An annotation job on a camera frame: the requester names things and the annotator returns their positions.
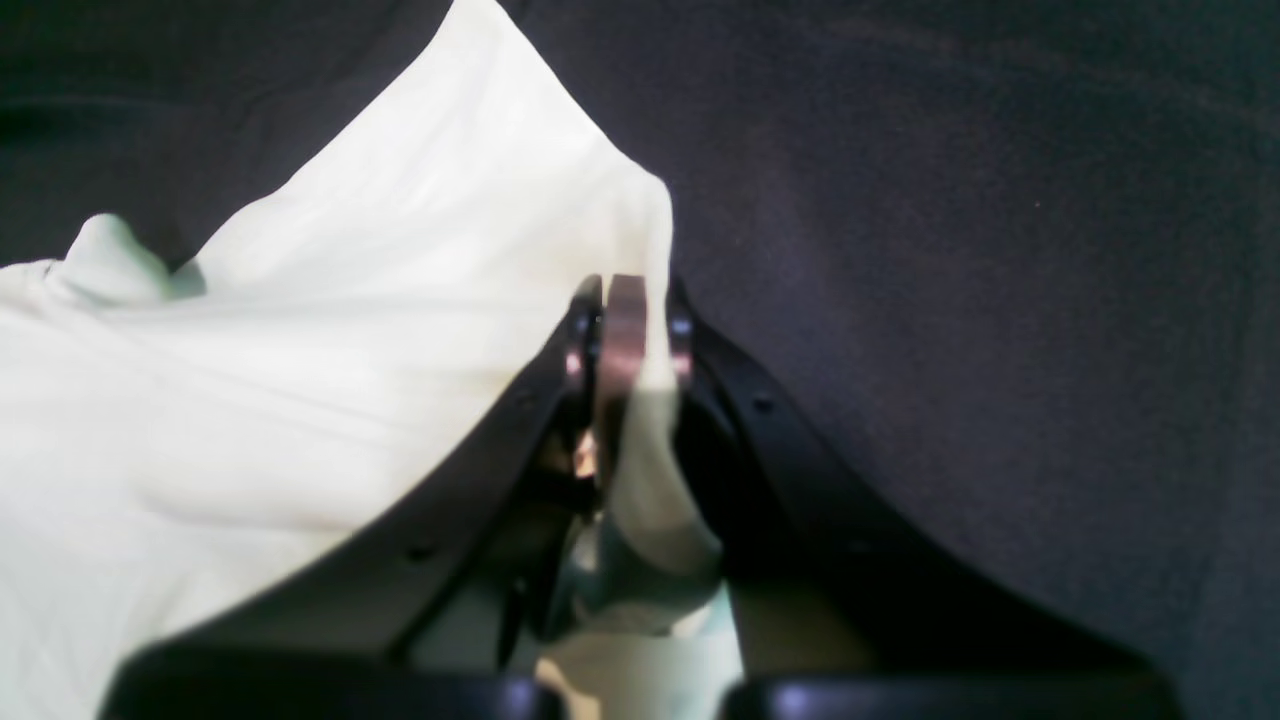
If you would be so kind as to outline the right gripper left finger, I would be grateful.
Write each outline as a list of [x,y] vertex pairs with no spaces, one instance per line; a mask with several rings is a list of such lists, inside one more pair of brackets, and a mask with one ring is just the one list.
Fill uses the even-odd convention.
[[586,278],[534,360],[440,465],[321,559],[120,665],[109,719],[566,719],[534,674],[594,488],[603,314]]

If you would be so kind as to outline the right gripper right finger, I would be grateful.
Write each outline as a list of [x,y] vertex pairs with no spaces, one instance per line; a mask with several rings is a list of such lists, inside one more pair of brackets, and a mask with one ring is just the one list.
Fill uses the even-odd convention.
[[1133,650],[955,557],[845,464],[680,291],[605,296],[608,515],[730,597],[718,719],[1179,719]]

